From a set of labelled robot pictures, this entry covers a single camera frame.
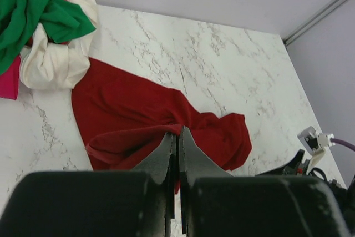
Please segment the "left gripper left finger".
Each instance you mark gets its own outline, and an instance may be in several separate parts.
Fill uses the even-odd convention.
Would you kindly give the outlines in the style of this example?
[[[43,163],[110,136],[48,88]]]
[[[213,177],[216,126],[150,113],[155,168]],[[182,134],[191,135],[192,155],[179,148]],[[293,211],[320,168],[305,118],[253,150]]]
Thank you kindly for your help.
[[[136,236],[170,236],[175,217],[176,135],[165,133],[160,144],[134,169],[146,175],[143,207]]]

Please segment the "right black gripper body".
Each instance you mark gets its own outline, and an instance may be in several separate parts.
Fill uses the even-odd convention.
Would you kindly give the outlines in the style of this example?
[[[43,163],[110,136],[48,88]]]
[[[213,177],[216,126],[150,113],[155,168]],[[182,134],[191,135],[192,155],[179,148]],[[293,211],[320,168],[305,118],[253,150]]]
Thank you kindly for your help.
[[[336,198],[349,232],[354,236],[354,178],[349,188],[345,189],[336,179],[328,180],[325,172],[318,167],[306,170],[310,166],[310,160],[302,161],[304,155],[305,151],[300,149],[288,163],[259,175],[302,175],[323,180]]]

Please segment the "dark red t shirt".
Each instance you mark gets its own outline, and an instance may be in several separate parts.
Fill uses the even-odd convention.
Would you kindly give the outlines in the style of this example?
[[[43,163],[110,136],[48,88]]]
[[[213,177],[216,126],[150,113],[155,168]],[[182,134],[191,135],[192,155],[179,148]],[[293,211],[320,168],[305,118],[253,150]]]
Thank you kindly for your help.
[[[200,113],[182,92],[96,59],[72,90],[72,107],[94,170],[131,169],[165,133],[178,135],[183,127],[225,170],[240,167],[252,149],[242,114]]]

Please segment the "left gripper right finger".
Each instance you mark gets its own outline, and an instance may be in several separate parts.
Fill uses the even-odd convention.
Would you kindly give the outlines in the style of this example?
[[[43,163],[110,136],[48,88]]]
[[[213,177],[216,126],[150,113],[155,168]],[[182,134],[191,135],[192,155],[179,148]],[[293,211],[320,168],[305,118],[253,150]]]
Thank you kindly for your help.
[[[230,178],[232,175],[219,167],[196,144],[189,128],[179,135],[179,178],[182,233],[192,236],[189,227],[190,192],[199,178]]]

